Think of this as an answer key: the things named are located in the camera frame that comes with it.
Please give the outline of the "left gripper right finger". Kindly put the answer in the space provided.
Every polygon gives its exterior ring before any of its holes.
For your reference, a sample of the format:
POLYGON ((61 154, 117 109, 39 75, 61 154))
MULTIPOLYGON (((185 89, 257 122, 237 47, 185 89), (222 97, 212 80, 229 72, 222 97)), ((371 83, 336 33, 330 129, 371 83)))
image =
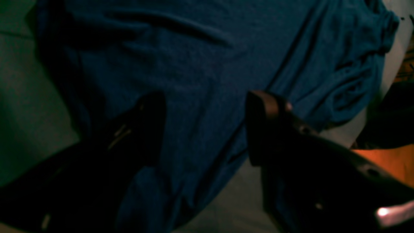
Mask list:
POLYGON ((284 98, 249 91, 250 163, 261 168, 265 209, 284 233, 412 233, 413 188, 324 139, 284 98))

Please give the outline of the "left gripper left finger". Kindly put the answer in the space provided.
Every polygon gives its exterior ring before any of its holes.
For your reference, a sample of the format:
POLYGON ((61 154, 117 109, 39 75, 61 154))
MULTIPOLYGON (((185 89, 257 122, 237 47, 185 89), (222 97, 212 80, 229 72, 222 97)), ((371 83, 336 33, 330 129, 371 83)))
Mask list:
POLYGON ((163 92, 144 95, 101 132, 1 187, 1 223, 31 233, 114 233, 133 177, 160 158, 166 115, 163 92))

